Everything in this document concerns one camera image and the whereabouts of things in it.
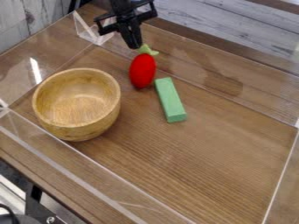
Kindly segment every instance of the black cable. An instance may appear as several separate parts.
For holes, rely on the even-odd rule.
[[[3,210],[6,210],[6,212],[9,213],[9,216],[11,218],[11,224],[19,224],[19,222],[18,222],[15,216],[14,216],[14,213],[13,213],[11,209],[7,206],[2,205],[2,204],[0,204],[0,208],[2,208]]]

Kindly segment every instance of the green rectangular block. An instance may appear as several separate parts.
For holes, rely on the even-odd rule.
[[[186,119],[180,96],[177,95],[172,78],[153,81],[156,92],[162,104],[162,112],[168,123],[181,122]]]

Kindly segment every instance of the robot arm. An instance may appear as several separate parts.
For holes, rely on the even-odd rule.
[[[109,0],[109,2],[112,11],[94,18],[98,35],[105,35],[110,32],[120,32],[126,46],[132,49],[137,49],[142,45],[140,24],[146,19],[157,16],[154,0]],[[150,10],[136,15],[136,9],[145,4],[149,4]],[[116,22],[102,27],[100,22],[112,17],[116,17]]]

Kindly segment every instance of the bowl rim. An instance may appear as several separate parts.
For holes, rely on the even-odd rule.
[[[61,76],[63,75],[65,73],[67,72],[71,72],[71,71],[78,71],[78,70],[89,70],[92,72],[96,72],[96,74],[98,75],[104,75],[109,78],[109,80],[112,81],[114,87],[116,87],[116,100],[113,101],[113,105],[110,106],[110,109],[106,110],[106,113],[102,114],[98,118],[96,118],[94,120],[89,121],[89,122],[82,122],[82,123],[78,123],[78,124],[67,124],[67,125],[59,125],[54,122],[51,122],[50,119],[45,118],[43,115],[39,113],[38,109],[37,109],[37,95],[41,91],[41,88],[43,87],[43,85],[47,83],[49,80],[54,79],[57,76]],[[96,68],[86,68],[86,67],[78,67],[78,68],[71,68],[71,69],[66,69],[66,70],[62,70],[57,73],[54,73],[51,76],[49,76],[38,85],[38,87],[35,88],[34,92],[33,92],[33,95],[31,95],[31,110],[33,110],[33,113],[37,115],[37,118],[46,124],[54,126],[54,127],[59,127],[59,128],[78,128],[78,127],[85,127],[93,123],[97,123],[104,117],[106,117],[106,115],[109,115],[112,113],[112,111],[114,110],[114,108],[117,107],[117,104],[118,104],[118,101],[120,101],[120,86],[117,84],[117,81],[116,79],[113,78],[113,76],[110,74],[108,74],[106,72],[104,72],[102,70],[100,69],[96,69]]]

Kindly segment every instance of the wooden bowl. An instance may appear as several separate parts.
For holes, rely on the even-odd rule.
[[[120,88],[100,70],[75,68],[50,76],[37,87],[31,108],[41,126],[59,139],[98,136],[117,119]]]

